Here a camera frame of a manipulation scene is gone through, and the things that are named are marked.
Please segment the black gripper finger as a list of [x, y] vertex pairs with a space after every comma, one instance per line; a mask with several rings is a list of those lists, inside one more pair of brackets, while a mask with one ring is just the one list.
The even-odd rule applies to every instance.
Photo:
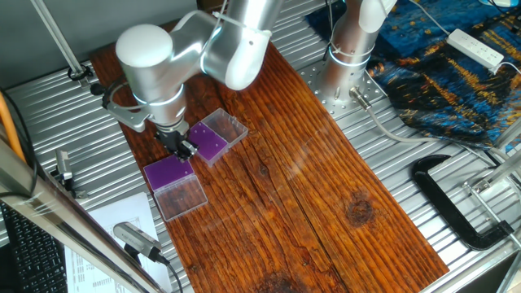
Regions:
[[193, 157], [199, 150], [199, 146], [186, 139], [181, 142], [181, 153], [185, 157]]
[[191, 158], [191, 150], [189, 147], [180, 145], [175, 150], [170, 151], [177, 157], [180, 162], [185, 162]]

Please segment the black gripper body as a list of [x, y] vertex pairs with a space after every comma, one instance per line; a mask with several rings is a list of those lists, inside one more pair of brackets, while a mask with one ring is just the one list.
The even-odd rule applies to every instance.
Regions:
[[158, 129], [155, 133], [155, 139], [167, 150], [190, 149], [189, 133], [189, 130], [167, 132], [166, 130]]

